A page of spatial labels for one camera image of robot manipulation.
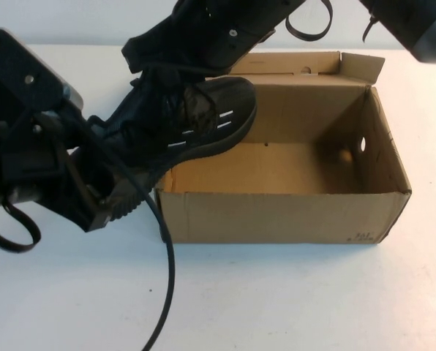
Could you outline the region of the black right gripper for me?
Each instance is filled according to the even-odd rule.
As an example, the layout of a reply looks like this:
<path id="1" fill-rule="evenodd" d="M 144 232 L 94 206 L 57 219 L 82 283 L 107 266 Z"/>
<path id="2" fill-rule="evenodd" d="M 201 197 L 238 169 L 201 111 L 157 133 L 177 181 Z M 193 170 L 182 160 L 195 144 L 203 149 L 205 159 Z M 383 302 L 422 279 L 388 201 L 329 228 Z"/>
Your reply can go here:
<path id="1" fill-rule="evenodd" d="M 177 14 L 128 39 L 121 53 L 131 73 L 225 75 L 289 14 L 289 1 L 178 1 Z"/>

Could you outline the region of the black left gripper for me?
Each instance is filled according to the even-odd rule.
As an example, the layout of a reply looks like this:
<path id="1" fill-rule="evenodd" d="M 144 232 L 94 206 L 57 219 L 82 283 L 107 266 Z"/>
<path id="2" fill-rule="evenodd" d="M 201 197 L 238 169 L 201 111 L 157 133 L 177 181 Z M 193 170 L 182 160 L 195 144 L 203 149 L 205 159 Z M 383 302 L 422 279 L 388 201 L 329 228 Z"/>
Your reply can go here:
<path id="1" fill-rule="evenodd" d="M 81 130 L 72 87 L 42 72 L 0 75 L 0 205 L 34 201 L 89 232 L 138 207 L 128 181 L 110 181 L 103 158 Z M 109 120 L 92 115 L 89 129 L 109 135 Z"/>

